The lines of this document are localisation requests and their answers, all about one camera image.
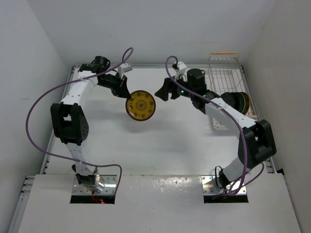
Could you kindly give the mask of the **yellow patterned plate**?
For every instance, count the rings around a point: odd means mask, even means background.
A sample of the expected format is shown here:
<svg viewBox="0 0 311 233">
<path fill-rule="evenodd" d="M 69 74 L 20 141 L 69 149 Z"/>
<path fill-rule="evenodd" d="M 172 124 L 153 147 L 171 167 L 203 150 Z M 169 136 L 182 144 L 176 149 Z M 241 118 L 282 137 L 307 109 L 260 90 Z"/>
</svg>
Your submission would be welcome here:
<svg viewBox="0 0 311 233">
<path fill-rule="evenodd" d="M 126 100 L 125 109 L 131 119 L 135 121 L 149 120 L 156 111 L 154 97 L 145 90 L 131 93 L 131 98 Z"/>
<path fill-rule="evenodd" d="M 251 100 L 250 100 L 250 98 L 249 98 L 249 96 L 248 96 L 247 93 L 242 92 L 242 95 L 243 95 L 243 97 L 244 97 L 244 109 L 243 109 L 243 112 L 242 112 L 242 113 L 243 113 L 244 115 L 246 115 L 246 114 L 248 113 L 249 108 L 250 108 Z"/>
</svg>

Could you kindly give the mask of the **black plate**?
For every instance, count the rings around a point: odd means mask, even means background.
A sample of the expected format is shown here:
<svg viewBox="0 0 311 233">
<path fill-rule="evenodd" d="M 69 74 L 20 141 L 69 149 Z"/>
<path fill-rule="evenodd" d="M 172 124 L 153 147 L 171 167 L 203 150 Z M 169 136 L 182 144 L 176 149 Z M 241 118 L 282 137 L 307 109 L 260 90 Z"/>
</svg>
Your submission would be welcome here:
<svg viewBox="0 0 311 233">
<path fill-rule="evenodd" d="M 238 92 L 234 92 L 232 93 L 233 97 L 234 97 L 234 108 L 237 111 L 240 111 L 240 106 L 241 106 L 241 102 L 240 102 L 240 96 Z"/>
<path fill-rule="evenodd" d="M 221 94 L 221 98 L 224 100 L 224 102 L 226 104 L 228 104 L 229 106 L 231 106 L 232 108 L 235 108 L 235 97 L 232 93 L 230 92 L 225 92 L 223 94 Z"/>
</svg>

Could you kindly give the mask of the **black plate front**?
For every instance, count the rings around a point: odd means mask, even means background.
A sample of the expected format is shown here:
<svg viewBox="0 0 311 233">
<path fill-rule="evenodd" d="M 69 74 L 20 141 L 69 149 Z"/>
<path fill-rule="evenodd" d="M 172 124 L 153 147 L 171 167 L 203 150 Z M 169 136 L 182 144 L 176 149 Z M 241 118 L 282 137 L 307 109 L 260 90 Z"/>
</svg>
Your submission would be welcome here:
<svg viewBox="0 0 311 233">
<path fill-rule="evenodd" d="M 234 92 L 232 93 L 233 97 L 234 97 L 234 108 L 237 111 L 240 111 L 240 106 L 241 106 L 241 102 L 240 102 L 240 96 L 238 92 Z"/>
</svg>

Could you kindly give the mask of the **blue floral green plate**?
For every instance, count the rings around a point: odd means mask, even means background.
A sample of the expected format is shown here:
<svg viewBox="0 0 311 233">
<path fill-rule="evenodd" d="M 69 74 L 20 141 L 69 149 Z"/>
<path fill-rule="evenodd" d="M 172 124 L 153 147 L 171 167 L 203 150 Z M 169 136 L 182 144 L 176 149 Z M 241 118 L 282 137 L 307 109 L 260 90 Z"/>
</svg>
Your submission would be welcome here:
<svg viewBox="0 0 311 233">
<path fill-rule="evenodd" d="M 241 92 L 241 97 L 243 99 L 242 103 L 243 103 L 243 109 L 242 109 L 242 114 L 246 114 L 246 107 L 247 107 L 247 102 L 246 102 L 246 97 L 245 97 L 245 93 Z"/>
</svg>

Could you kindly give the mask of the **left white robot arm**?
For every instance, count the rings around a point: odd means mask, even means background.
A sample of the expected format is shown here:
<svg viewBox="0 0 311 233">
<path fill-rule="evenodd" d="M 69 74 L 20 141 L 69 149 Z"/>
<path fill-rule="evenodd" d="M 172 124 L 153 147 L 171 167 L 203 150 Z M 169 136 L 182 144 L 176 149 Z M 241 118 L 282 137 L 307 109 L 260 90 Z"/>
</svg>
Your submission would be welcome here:
<svg viewBox="0 0 311 233">
<path fill-rule="evenodd" d="M 54 134 L 66 145 L 74 159 L 72 169 L 78 183 L 96 194 L 104 190 L 105 181 L 100 177 L 98 168 L 91 166 L 86 157 L 89 124 L 83 107 L 97 85 L 110 89 L 116 97 L 131 97 L 125 76 L 125 73 L 132 69 L 130 65 L 121 64 L 115 75 L 105 73 L 109 67 L 110 61 L 102 56 L 96 56 L 90 64 L 81 65 L 77 79 L 70 85 L 67 95 L 59 103 L 51 106 Z"/>
</svg>

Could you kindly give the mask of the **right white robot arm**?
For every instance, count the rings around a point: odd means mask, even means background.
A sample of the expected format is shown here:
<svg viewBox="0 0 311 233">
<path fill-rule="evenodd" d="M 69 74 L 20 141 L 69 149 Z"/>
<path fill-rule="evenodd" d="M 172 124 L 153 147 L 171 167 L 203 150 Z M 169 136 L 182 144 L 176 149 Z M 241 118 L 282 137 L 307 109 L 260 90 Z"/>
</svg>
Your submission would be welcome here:
<svg viewBox="0 0 311 233">
<path fill-rule="evenodd" d="M 257 121 L 242 114 L 222 96 L 207 89 L 203 70 L 189 69 L 186 77 L 165 78 L 155 96 L 163 101 L 180 96 L 190 98 L 197 110 L 217 119 L 235 133 L 239 140 L 238 155 L 219 171 L 214 182 L 219 190 L 224 190 L 234 181 L 243 181 L 249 171 L 276 154 L 271 124 L 267 120 Z"/>
</svg>

